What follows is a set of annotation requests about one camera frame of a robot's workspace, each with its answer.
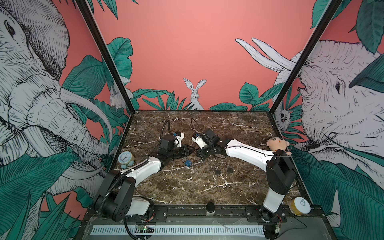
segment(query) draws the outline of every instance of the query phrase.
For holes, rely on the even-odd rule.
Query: rabbit ear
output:
[[[206,82],[207,82],[207,81],[206,81],[205,79],[201,80],[201,81],[197,84],[196,89],[201,88]]]
[[[187,85],[187,88],[193,90],[193,84],[191,83],[191,81],[189,81],[188,79],[186,78],[183,78],[185,84]]]

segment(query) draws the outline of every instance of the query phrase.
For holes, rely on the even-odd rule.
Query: wall mural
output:
[[[81,219],[68,211],[69,200],[74,195],[84,213],[92,203],[129,113],[123,103],[98,99],[106,84],[115,91],[111,102],[119,94],[91,55],[59,84],[70,33],[52,1],[0,1],[0,18],[0,239],[72,239]],[[104,136],[94,137],[87,121]]]
[[[333,18],[350,2],[344,0]],[[316,1],[312,27],[327,3]],[[384,34],[384,2],[363,0],[353,31],[360,43],[317,43],[275,119],[292,144],[314,204],[322,206],[338,239],[384,239],[384,57],[377,52]],[[279,72],[275,85],[285,82],[300,53],[289,62],[266,43],[252,40],[270,59],[237,42],[259,64]]]

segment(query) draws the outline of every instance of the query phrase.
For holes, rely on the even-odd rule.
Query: elephant illustration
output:
[[[285,83],[301,53],[291,60],[281,56],[268,44],[253,38],[267,57],[261,55],[247,42],[236,39],[262,66],[279,72],[274,84]],[[349,88],[350,82],[380,53],[371,53],[361,43],[346,43],[330,40],[319,41],[298,74],[303,88],[302,123],[309,139],[295,147],[313,154],[318,160],[348,168],[359,166],[375,183],[384,188],[384,167],[345,151],[345,147],[384,156],[384,107],[383,93],[365,87]],[[280,107],[275,113],[279,129],[283,132],[288,124],[289,111]]]
[[[109,132],[112,127],[97,106],[58,83],[69,46],[64,21],[51,1],[0,5],[0,166],[23,154],[48,157],[71,146],[82,162],[73,163],[50,191],[82,187],[93,196],[105,175],[97,155],[108,154],[109,145],[89,133],[70,104],[95,112]]]

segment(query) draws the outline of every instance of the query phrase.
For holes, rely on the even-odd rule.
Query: white robot arm segment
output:
[[[273,157],[272,151],[255,148],[241,143],[236,139],[228,143],[225,152],[230,157],[237,157],[261,168],[264,172],[266,172],[267,161]]]

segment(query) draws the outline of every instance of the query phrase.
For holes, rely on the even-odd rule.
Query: marble tabletop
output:
[[[276,136],[266,113],[262,112],[195,112],[195,111],[136,111],[127,133],[122,151],[135,156],[135,164],[144,160],[159,142],[163,123],[171,120],[171,130],[185,134],[182,143],[196,147],[192,142],[195,132],[194,118],[203,130],[211,128],[219,136],[232,136],[245,144],[269,150],[266,141]],[[185,161],[192,161],[190,167]],[[221,175],[215,175],[215,168]],[[227,167],[233,173],[227,173]],[[117,162],[115,169],[120,170]],[[183,159],[170,161],[160,172],[141,182],[135,196],[145,196],[155,204],[263,204],[268,191],[266,173],[256,166],[237,158],[219,159],[214,156],[205,161],[195,153]],[[297,187],[290,190],[283,204],[300,196]]]

